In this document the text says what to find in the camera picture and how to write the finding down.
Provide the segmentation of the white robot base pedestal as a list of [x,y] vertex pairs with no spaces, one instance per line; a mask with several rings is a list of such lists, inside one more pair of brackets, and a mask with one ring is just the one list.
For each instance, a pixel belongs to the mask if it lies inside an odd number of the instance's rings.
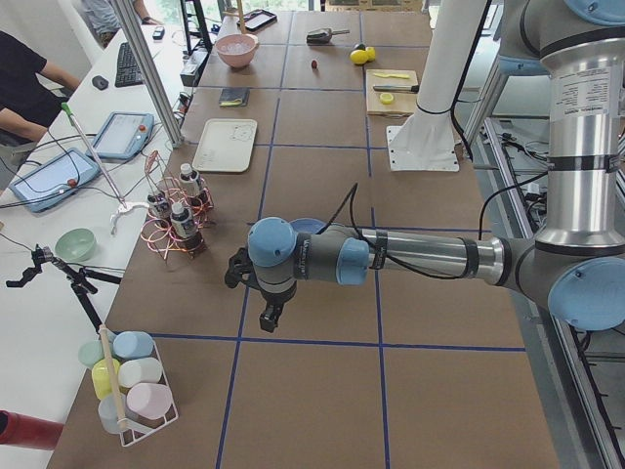
[[416,108],[402,126],[390,129],[388,151],[393,171],[459,170],[453,108],[489,7],[485,0],[440,3]]

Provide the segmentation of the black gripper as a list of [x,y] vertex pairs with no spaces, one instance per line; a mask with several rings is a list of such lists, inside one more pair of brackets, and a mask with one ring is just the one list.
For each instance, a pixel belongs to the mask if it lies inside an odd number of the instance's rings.
[[259,323],[265,332],[274,332],[278,328],[283,304],[273,303],[269,293],[259,284],[246,247],[239,247],[229,258],[229,266],[225,273],[225,284],[228,288],[236,288],[240,283],[258,290],[266,300],[267,305],[260,314]]

